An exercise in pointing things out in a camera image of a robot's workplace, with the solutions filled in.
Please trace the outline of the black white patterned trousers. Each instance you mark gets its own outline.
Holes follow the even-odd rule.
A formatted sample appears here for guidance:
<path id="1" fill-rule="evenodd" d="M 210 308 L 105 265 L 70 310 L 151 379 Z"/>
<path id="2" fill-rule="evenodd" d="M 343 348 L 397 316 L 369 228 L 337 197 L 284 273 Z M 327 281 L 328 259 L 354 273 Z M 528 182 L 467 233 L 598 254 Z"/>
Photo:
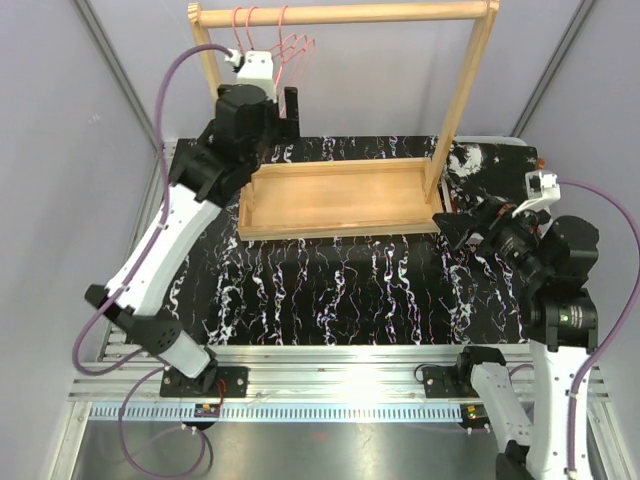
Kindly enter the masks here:
<path id="1" fill-rule="evenodd" d="M 532 146 L 454 142 L 444 171 L 452 208 L 466 212 L 487 199 L 522 203 L 527 199 L 525 175 L 537 165 Z"/>

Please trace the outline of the pink wire hanger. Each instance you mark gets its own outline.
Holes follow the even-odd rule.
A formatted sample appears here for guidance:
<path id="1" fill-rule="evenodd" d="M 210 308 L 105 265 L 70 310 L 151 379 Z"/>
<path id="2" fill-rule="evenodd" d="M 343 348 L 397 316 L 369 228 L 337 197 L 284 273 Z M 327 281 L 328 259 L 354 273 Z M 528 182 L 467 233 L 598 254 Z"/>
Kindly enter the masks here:
<path id="1" fill-rule="evenodd" d="M 236 44 L 238 47 L 238 50 L 241 53 L 244 53 L 247 50 L 253 50 L 254 46 L 253 46 L 253 41 L 251 39 L 251 35 L 250 35 L 250 31 L 249 31 L 249 22 L 250 22 L 250 15 L 252 13 L 252 9 L 249 9 L 248 12 L 245 15 L 245 20 L 244 20 L 244 28 L 245 28 L 245 35 L 246 38 L 249 42 L 249 47 L 246 49 L 243 41 L 241 40 L 240 34 L 239 34 L 239 30 L 238 30 L 238 21 L 237 21 L 237 15 L 238 12 L 240 10 L 243 10 L 243 7 L 234 7 L 234 9 L 232 10 L 232 14 L 231 14 L 231 28 L 232 28 L 232 32 L 234 34 L 235 40 L 236 40 Z"/>
<path id="2" fill-rule="evenodd" d="M 249 31 L 250 31 L 251 39 L 253 41 L 253 46 L 254 46 L 253 50 L 255 50 L 256 47 L 252 37 L 251 22 L 252 22 L 253 13 L 258 9 L 258 6 L 252 5 L 249 9 L 252 9 L 252 13 L 250 15 L 250 22 L 249 22 Z M 290 33 L 287 36 L 284 35 L 283 21 L 284 21 L 284 13 L 286 12 L 287 9 L 288 9 L 288 6 L 283 5 L 279 10 L 278 25 L 277 25 L 277 42 L 273 46 L 269 48 L 265 48 L 265 51 L 274 53 L 275 57 L 279 59 L 282 64 L 287 64 L 288 62 L 293 60 L 296 56 L 305 54 L 308 51 L 309 46 L 313 44 L 313 42 L 310 41 L 306 35 L 299 35 L 296 33 Z"/>
<path id="3" fill-rule="evenodd" d="M 292 72 L 289 74 L 288 79 L 292 80 L 300 70 L 304 70 L 309 63 L 309 59 L 305 60 L 305 56 L 311 56 L 311 51 L 316 47 L 316 40 L 310 38 L 306 34 L 292 33 L 287 36 L 284 35 L 284 16 L 288 9 L 287 5 L 283 5 L 279 11 L 277 33 L 278 42 L 275 46 L 276 59 L 278 60 L 278 69 L 275 76 L 275 85 L 280 88 L 284 87 L 285 69 L 291 62 L 294 63 Z"/>

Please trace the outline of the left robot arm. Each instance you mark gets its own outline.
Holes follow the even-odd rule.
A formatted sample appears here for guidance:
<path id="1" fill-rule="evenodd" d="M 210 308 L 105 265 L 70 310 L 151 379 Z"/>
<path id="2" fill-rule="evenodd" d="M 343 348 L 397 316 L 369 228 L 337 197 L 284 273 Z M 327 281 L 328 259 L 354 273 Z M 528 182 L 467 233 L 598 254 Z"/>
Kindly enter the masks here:
<path id="1" fill-rule="evenodd" d="M 283 118 L 275 91 L 251 84 L 218 90 L 215 116 L 174 160 L 164 204 L 143 239 L 104 286 L 85 298 L 195 397 L 213 392 L 215 354 L 197 343 L 162 304 L 195 241 L 258 171 L 276 144 L 295 138 L 297 118 Z"/>

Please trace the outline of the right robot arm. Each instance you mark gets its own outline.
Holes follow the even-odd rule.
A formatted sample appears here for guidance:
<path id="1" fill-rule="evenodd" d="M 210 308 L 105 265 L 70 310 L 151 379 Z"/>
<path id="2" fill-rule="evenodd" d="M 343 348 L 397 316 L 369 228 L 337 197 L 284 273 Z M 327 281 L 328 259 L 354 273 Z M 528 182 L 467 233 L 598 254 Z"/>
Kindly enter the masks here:
<path id="1" fill-rule="evenodd" d="M 521 278 L 519 313 L 534 371 L 534 415 L 527 416 L 497 348 L 467 346 L 454 368 L 456 389 L 482 401 L 499 453 L 498 479 L 589 479 L 584 397 L 572 386 L 597 348 L 598 314 L 585 287 L 598 260 L 599 232 L 576 216 L 561 216 L 545 233 L 544 211 L 485 202 L 471 214 L 438 213 L 434 221 L 449 245 L 472 235 L 479 251 L 496 254 Z"/>

